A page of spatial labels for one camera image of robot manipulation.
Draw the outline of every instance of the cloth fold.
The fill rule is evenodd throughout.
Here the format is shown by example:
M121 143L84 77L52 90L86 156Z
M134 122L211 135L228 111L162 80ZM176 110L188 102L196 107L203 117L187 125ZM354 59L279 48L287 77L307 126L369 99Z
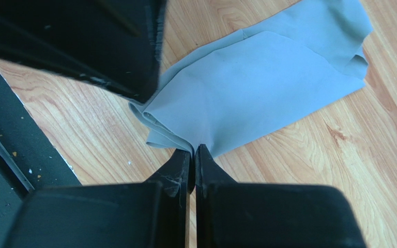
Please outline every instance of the cloth fold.
M196 49L130 108L149 145L216 157L362 88L371 31L358 0L303 0Z

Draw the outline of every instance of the scuffed black edge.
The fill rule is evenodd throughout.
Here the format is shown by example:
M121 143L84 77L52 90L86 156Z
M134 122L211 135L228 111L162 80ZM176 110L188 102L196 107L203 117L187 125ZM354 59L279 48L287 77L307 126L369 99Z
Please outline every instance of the scuffed black edge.
M0 143L35 189L81 185L1 75Z

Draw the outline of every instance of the wooden table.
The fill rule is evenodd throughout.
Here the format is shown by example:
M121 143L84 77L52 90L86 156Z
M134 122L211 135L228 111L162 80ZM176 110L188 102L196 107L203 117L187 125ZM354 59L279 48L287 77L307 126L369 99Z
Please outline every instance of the wooden table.
M163 70L295 2L171 0ZM238 181L338 187L369 247L397 247L397 1L362 3L375 29L364 46L367 87L216 161ZM2 60L0 73L84 185L142 181L173 152L145 145L148 129L125 99ZM195 247L195 218L190 229Z

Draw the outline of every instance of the wooden surface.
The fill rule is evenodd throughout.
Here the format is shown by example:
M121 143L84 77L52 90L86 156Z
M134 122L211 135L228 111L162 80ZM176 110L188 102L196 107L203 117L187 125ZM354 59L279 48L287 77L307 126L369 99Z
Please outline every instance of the wooden surface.
M294 2L171 0L163 70ZM397 247L397 1L362 3L375 29L364 46L367 87L216 160L238 181L338 187L369 247ZM85 185L142 181L173 152L145 145L148 130L124 99L1 60L0 73ZM191 247L194 239L192 218Z

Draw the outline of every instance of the blue cloth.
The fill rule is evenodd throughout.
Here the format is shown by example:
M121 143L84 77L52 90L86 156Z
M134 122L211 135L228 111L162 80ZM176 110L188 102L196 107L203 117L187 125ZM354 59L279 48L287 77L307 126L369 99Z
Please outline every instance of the blue cloth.
M303 0L196 49L130 108L149 145L216 157L361 89L371 31L358 0Z

